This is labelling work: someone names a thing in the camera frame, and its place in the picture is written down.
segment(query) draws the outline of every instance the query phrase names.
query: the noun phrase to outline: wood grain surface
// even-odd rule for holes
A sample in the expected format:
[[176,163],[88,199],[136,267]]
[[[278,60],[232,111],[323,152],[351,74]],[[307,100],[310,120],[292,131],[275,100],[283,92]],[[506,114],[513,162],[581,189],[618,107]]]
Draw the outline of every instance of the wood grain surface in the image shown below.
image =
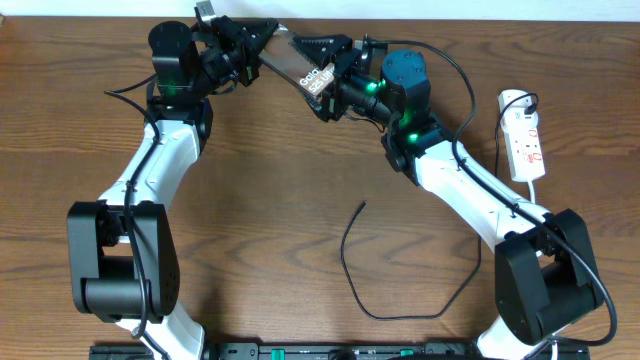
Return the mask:
[[[149,30],[162,19],[8,18],[0,28],[0,358],[86,359],[129,335],[71,301],[66,214],[116,180],[142,119],[102,94],[152,73]],[[449,52],[479,111],[463,142],[492,166],[496,96],[540,94],[547,175],[539,203],[587,222],[620,317],[594,359],[640,357],[640,25],[490,21],[286,21],[299,33],[417,39]],[[432,102],[456,127],[469,100],[426,54]],[[143,101],[142,92],[131,95]],[[347,261],[376,314],[440,310],[475,261],[474,232],[387,164],[369,124],[323,123],[263,68],[250,88],[211,98],[213,136],[169,211],[180,299],[212,340],[410,342],[473,337],[497,316],[493,256],[440,319],[376,322],[358,309],[339,245],[359,202]],[[510,181],[502,159],[501,178]],[[600,309],[565,333],[599,338]]]

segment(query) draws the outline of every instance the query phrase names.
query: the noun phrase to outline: white wall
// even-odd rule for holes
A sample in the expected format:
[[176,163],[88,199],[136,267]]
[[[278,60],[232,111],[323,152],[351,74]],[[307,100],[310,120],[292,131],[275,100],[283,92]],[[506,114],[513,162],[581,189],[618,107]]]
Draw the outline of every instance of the white wall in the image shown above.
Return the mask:
[[[196,0],[0,0],[4,15],[193,16]],[[640,0],[213,0],[231,17],[640,21]]]

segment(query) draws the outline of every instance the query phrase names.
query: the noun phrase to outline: white power strip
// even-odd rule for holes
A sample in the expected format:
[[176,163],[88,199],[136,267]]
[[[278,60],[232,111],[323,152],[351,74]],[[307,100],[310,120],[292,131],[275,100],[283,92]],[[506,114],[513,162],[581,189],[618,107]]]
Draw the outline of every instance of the white power strip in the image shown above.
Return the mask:
[[[522,90],[505,90],[498,96],[502,113],[505,106],[519,96],[527,94]],[[504,132],[511,179],[529,183],[532,202],[535,202],[532,182],[545,174],[540,137],[538,136],[538,113],[526,114],[525,110],[533,105],[531,96],[511,104],[500,119]]]

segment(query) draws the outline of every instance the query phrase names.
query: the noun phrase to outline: black cable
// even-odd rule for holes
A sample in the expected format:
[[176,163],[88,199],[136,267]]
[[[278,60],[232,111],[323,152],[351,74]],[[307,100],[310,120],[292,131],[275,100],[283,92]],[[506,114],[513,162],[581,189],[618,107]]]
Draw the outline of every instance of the black cable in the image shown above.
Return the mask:
[[395,130],[394,125],[396,124],[396,121],[398,120],[398,114],[397,113],[393,113],[391,114],[391,118],[389,119],[389,123],[387,124],[387,146],[389,146],[389,148],[393,151],[393,143],[391,142],[391,132],[393,130]]
[[234,92],[236,90],[236,87],[238,87],[238,79],[236,77],[233,77],[231,78],[231,80],[233,81],[233,84],[229,85],[222,91],[214,90],[211,92],[211,95],[225,95]]
[[609,343],[615,337],[615,334],[618,328],[618,315],[616,314],[616,309],[613,304],[613,300],[611,299],[611,295],[609,294],[609,291],[604,286],[600,278],[595,274],[593,269],[591,269],[591,267],[584,261],[582,256],[579,255],[579,253],[575,250],[575,248],[571,244],[563,241],[560,238],[560,236],[558,236],[555,232],[553,232],[553,230],[551,230],[549,227],[544,225],[538,219],[529,215],[527,212],[521,210],[517,203],[511,203],[509,199],[507,199],[498,191],[496,191],[487,183],[485,183],[484,180],[482,180],[479,176],[477,176],[467,166],[467,164],[465,163],[465,160],[460,158],[460,154],[458,154],[458,141],[460,139],[460,136],[462,135],[462,132],[469,125],[469,123],[471,123],[471,121],[473,120],[477,112],[476,98],[475,98],[475,94],[473,93],[473,88],[471,86],[469,78],[464,73],[462,68],[460,68],[460,66],[449,55],[445,54],[441,50],[431,45],[428,45],[419,41],[399,41],[399,40],[391,40],[391,41],[384,41],[384,42],[378,42],[378,43],[385,43],[385,42],[387,44],[412,45],[412,46],[423,47],[427,50],[430,50],[440,55],[458,71],[458,73],[462,77],[462,80],[467,86],[467,90],[469,91],[469,97],[471,98],[471,114],[469,115],[469,118],[458,128],[455,135],[453,136],[453,141],[451,142],[451,152],[453,153],[453,157],[456,160],[456,163],[462,170],[464,170],[465,173],[467,173],[467,175],[469,175],[469,177],[473,181],[475,181],[481,188],[487,191],[491,196],[493,196],[498,201],[503,203],[514,214],[518,214],[525,220],[532,223],[535,227],[542,230],[545,233],[545,235],[547,235],[556,245],[558,245],[564,251],[569,253],[569,255],[573,259],[575,259],[578,263],[580,263],[580,266],[584,268],[584,270],[589,274],[589,277],[593,279],[593,282],[595,283],[596,287],[602,292],[604,296],[604,302],[607,305],[607,309],[609,311],[609,319],[610,319],[609,332],[607,333],[607,335],[605,335],[602,339],[599,339],[599,340],[579,340],[579,339],[570,339],[570,338],[562,338],[562,337],[552,337],[552,339],[557,340],[559,342],[566,343],[566,344],[577,345],[577,346],[602,346]]
[[535,350],[528,353],[522,360],[531,360],[535,359],[538,355],[542,354],[542,352],[551,345],[553,341],[547,340],[541,346],[538,346]]
[[147,103],[151,102],[151,100],[153,99],[153,91],[155,90],[155,88],[156,88],[156,80],[152,79],[147,84],[147,89],[146,89]]
[[122,93],[125,93],[125,92],[127,92],[127,91],[135,90],[135,89],[139,88],[140,86],[142,86],[142,85],[144,85],[144,84],[146,84],[146,83],[150,82],[151,80],[155,79],[157,76],[158,76],[158,75],[153,74],[153,75],[149,76],[148,78],[146,78],[146,79],[144,79],[144,80],[140,81],[139,83],[137,83],[137,84],[135,84],[135,85],[131,85],[131,86],[126,87],[126,88],[124,88],[124,89],[109,90],[109,91],[110,91],[110,92],[114,92],[114,93],[116,93],[116,94],[122,94]]
[[476,275],[476,273],[478,272],[478,269],[480,269],[480,264],[482,263],[482,238],[478,236],[478,260],[476,261],[476,266],[473,268],[473,270],[471,271],[469,276],[467,276],[467,278],[462,282],[460,287],[458,287],[458,290],[456,290],[456,292],[451,296],[449,301],[444,305],[442,310],[440,310],[439,312],[437,312],[435,314],[432,314],[432,315],[404,315],[404,316],[377,316],[377,315],[373,315],[371,312],[369,312],[364,307],[364,305],[362,304],[362,301],[360,301],[360,298],[358,297],[358,293],[356,292],[356,288],[353,285],[353,280],[351,280],[351,275],[349,275],[349,269],[347,268],[347,262],[344,259],[344,245],[345,245],[345,242],[347,240],[347,236],[349,235],[349,230],[351,230],[351,226],[356,221],[356,218],[358,217],[360,212],[362,212],[362,209],[364,209],[364,207],[366,205],[367,205],[367,202],[363,201],[360,204],[360,206],[358,206],[358,209],[353,214],[353,217],[351,218],[351,221],[349,221],[349,225],[347,226],[347,229],[345,230],[344,235],[342,236],[342,243],[340,244],[340,260],[342,261],[342,268],[344,269],[344,274],[347,276],[347,281],[349,282],[349,286],[351,287],[351,292],[353,293],[353,297],[356,299],[356,302],[358,303],[358,306],[360,307],[360,310],[362,310],[363,313],[365,313],[368,317],[370,317],[370,318],[372,318],[374,320],[383,320],[383,321],[390,321],[390,320],[431,320],[431,319],[439,318],[440,316],[442,316],[449,309],[451,304],[453,304],[453,302],[458,298],[458,296],[460,295],[462,290],[464,290],[464,288],[469,284],[471,279],[473,279],[473,277]]
[[369,119],[369,118],[359,118],[359,117],[355,117],[355,116],[353,116],[353,115],[349,114],[348,112],[345,112],[345,113],[344,113],[344,117],[346,117],[346,118],[347,118],[347,119],[349,119],[349,120],[353,120],[353,121],[366,121],[366,122],[368,122],[368,123],[372,124],[373,126],[375,126],[375,127],[376,127],[376,129],[378,129],[378,131],[379,131],[380,133],[383,133],[383,132],[384,132],[384,129],[385,129],[385,127],[384,127],[384,126],[383,126],[382,128],[380,128],[380,125],[378,125],[378,123],[377,123],[377,122],[375,122],[375,121],[373,121],[373,120],[371,120],[371,119]]
[[140,105],[136,104],[131,99],[121,95],[120,93],[136,89],[148,82],[151,82],[154,79],[155,79],[155,75],[133,86],[129,86],[127,88],[120,89],[120,90],[107,90],[104,92],[106,95],[109,95],[116,99],[120,99],[126,102],[127,104],[133,106],[136,110],[138,110],[138,112],[140,112],[144,116],[146,121],[151,125],[154,132],[153,142],[151,143],[149,150],[147,150],[147,152],[145,153],[144,157],[142,158],[142,160],[140,161],[136,169],[133,171],[131,178],[127,181],[126,190],[124,193],[124,221],[125,221],[125,226],[127,227],[127,234],[129,235],[131,250],[133,252],[133,262],[135,264],[135,268],[137,271],[138,280],[140,281],[140,298],[142,302],[142,309],[140,313],[140,325],[138,325],[138,327],[133,329],[133,331],[131,332],[131,336],[134,339],[140,339],[141,337],[145,336],[147,320],[149,318],[149,293],[146,285],[147,281],[144,274],[144,267],[142,265],[142,258],[140,257],[140,249],[138,247],[138,241],[136,239],[136,234],[135,234],[135,222],[131,214],[131,195],[135,191],[134,187],[136,184],[136,180],[140,175],[140,172],[142,172],[142,169],[144,168],[147,161],[153,154],[153,151],[155,150],[155,148],[158,146],[160,142],[160,130],[158,129],[155,118],[149,112],[147,112],[145,109],[143,109]]
[[498,116],[498,121],[496,122],[496,130],[494,133],[495,139],[496,139],[496,160],[495,160],[495,164],[494,164],[494,168],[493,168],[493,175],[497,178],[498,177],[498,162],[500,161],[500,140],[498,140],[498,131],[500,130],[500,121],[502,120],[502,117],[504,116],[504,114],[507,112],[507,109],[509,109],[509,107],[513,104],[516,103],[516,101],[524,99],[526,97],[529,96],[533,96],[536,98],[536,102],[529,105],[529,107],[532,107],[533,110],[535,110],[535,108],[538,107],[538,104],[540,103],[540,99],[538,98],[538,94],[536,93],[526,93],[524,95],[518,96],[517,98],[511,100],[500,112],[500,116]]
[[149,347],[152,350],[160,354],[160,356],[162,357],[162,360],[171,360],[171,358],[169,357],[169,354],[166,351],[164,351],[164,349],[162,349],[160,345],[158,345],[158,343],[155,342],[155,340],[153,340],[151,336],[149,336],[148,333],[145,332],[142,335],[142,338],[144,338],[147,341],[147,344],[149,344]]

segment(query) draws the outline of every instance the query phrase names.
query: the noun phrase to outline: green connector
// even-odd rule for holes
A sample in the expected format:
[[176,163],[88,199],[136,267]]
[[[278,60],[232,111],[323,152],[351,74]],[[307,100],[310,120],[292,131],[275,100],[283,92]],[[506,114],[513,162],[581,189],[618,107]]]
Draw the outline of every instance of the green connector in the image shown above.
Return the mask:
[[271,360],[284,360],[284,350],[271,350]]

